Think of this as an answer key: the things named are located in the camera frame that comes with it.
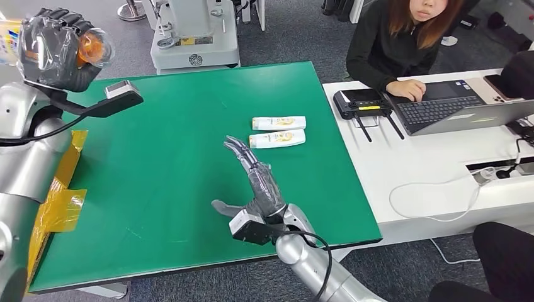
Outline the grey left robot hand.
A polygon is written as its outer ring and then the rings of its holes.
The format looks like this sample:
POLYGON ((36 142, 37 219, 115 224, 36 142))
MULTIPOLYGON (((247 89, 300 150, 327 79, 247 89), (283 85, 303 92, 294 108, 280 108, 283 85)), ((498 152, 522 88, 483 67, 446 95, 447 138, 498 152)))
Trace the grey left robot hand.
POLYGON ((113 56, 107 33, 80 13, 41 8, 21 21, 17 65, 26 81, 83 92, 113 56))

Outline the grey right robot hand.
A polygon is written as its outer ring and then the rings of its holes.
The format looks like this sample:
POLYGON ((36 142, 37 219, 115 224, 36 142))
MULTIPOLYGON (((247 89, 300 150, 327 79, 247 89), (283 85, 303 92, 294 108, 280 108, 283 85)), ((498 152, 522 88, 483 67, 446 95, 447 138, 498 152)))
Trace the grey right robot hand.
POLYGON ((240 139, 227 135, 224 147, 233 151, 247 174, 254 197, 245 206, 233 206, 219 199, 211 202, 212 207, 221 215, 233 218, 245 209, 256 214, 268 223, 280 223, 287 204, 281 196, 280 188, 272 175, 271 167, 260 162, 254 152, 240 139))

